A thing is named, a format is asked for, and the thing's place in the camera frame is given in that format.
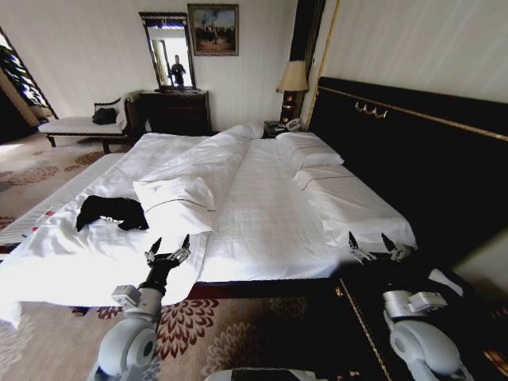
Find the wooden mirror frame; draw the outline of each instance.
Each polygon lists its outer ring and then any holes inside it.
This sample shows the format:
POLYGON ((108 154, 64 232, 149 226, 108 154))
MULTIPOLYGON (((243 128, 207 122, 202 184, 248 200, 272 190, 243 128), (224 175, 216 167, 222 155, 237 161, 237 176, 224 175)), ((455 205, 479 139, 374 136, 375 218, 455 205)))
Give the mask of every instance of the wooden mirror frame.
POLYGON ((157 82, 159 84, 160 89, 172 89, 172 90, 189 90, 196 88, 196 79, 194 77, 194 63, 192 62, 192 45, 191 39, 189 38, 189 21, 187 20, 187 13, 184 12, 139 12, 141 20, 143 21, 144 32, 146 34, 146 41, 148 44, 148 51, 150 52, 150 56, 152 57, 153 70, 156 73, 157 82), (185 31, 185 40, 187 43, 187 56, 189 58, 189 72, 190 72, 190 80, 192 82, 192 86, 184 86, 184 87, 176 87, 176 86, 165 86, 161 84, 159 74, 157 73, 156 59, 153 55, 153 51, 151 48, 150 35, 148 34, 148 26, 146 25, 146 20, 150 19, 164 19, 164 20, 176 20, 181 21, 183 23, 183 30, 185 31))

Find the telephone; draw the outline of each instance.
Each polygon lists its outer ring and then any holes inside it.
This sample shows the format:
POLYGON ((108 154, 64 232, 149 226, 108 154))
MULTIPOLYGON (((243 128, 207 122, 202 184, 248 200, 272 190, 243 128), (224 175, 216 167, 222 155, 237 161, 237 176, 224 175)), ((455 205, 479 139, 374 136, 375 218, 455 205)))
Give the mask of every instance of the telephone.
POLYGON ((300 127, 302 127, 302 125, 300 124, 300 118, 297 117, 296 119, 293 119, 292 121, 288 121, 284 127, 286 128, 287 131, 289 131, 290 133, 294 132, 294 131, 298 131, 300 129, 300 127))

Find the white wall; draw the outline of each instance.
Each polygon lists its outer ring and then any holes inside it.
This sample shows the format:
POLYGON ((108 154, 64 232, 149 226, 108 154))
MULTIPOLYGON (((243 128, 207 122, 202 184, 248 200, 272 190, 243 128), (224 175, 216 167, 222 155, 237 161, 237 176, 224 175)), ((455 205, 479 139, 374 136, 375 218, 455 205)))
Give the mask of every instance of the white wall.
MULTIPOLYGON (((214 129, 278 119, 275 92, 289 59, 296 0, 239 5, 239 56, 194 57, 196 86, 210 91, 214 129)), ((59 117, 94 102, 157 88, 140 11, 187 12, 186 0, 0 0, 0 25, 59 117)))
POLYGON ((506 20, 506 0, 342 0, 323 75, 508 102, 506 20))
POLYGON ((489 298, 508 296, 508 229, 475 250, 453 269, 489 298))

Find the framed painting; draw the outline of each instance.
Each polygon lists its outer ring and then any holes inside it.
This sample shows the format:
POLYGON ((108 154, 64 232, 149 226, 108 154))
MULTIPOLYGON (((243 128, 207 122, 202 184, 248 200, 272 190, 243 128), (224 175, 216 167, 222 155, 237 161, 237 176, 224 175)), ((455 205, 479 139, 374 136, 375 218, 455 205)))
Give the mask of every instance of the framed painting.
POLYGON ((195 56, 238 56, 238 5, 189 4, 195 56))

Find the bed frame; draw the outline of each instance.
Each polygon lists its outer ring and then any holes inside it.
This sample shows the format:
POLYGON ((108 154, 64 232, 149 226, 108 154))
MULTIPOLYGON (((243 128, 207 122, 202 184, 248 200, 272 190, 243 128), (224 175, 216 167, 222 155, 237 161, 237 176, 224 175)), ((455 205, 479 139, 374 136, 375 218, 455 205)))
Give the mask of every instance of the bed frame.
MULTIPOLYGON (((415 265, 450 267, 508 226, 508 105, 320 78, 310 131, 404 215, 415 265)), ((307 295, 331 279, 196 283, 190 298, 307 295)))

